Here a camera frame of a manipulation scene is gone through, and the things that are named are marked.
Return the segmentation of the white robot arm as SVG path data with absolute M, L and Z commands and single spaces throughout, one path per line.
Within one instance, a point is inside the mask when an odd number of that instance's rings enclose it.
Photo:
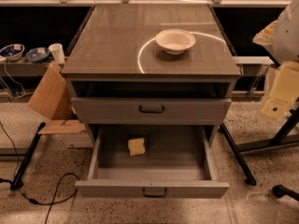
M 263 46 L 279 64 L 261 108 L 263 116 L 277 119 L 299 98 L 299 0 L 292 0 L 253 42 Z

